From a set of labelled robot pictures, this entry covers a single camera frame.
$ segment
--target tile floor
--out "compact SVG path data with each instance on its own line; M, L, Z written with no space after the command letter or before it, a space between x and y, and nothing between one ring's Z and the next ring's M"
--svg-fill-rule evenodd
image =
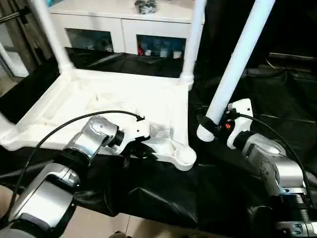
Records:
M14 87L17 83L13 82L8 76L0 78L0 97Z
M8 207L11 195L11 190L0 186L0 217ZM185 235L191 235L191 238L225 238L123 213L109 217L82 207L76 208L62 238L107 238L116 231L125 232L132 238L182 238Z

